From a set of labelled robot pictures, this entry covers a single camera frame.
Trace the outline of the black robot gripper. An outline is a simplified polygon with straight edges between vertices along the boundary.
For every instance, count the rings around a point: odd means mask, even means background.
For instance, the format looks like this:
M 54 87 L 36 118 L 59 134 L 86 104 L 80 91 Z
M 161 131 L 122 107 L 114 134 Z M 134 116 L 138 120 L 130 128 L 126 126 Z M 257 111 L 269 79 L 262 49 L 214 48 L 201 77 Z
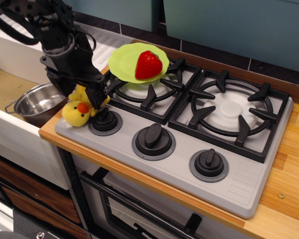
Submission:
M 94 109 L 109 102 L 104 76 L 93 65 L 92 56 L 96 40 L 86 30 L 74 25 L 72 31 L 60 26 L 39 29 L 40 43 L 45 59 L 47 77 L 53 86 L 68 97 L 76 85 L 86 87 L 86 95 Z

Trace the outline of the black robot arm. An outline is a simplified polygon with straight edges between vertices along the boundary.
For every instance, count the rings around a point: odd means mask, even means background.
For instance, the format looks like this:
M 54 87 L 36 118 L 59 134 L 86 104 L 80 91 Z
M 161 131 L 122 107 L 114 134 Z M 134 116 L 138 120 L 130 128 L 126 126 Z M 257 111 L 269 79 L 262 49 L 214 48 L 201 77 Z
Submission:
M 72 7 L 62 0 L 0 0 L 0 30 L 25 45 L 41 43 L 50 82 L 64 96 L 76 85 L 85 87 L 92 107 L 108 98 L 104 76 L 93 65 L 96 44 L 74 23 Z

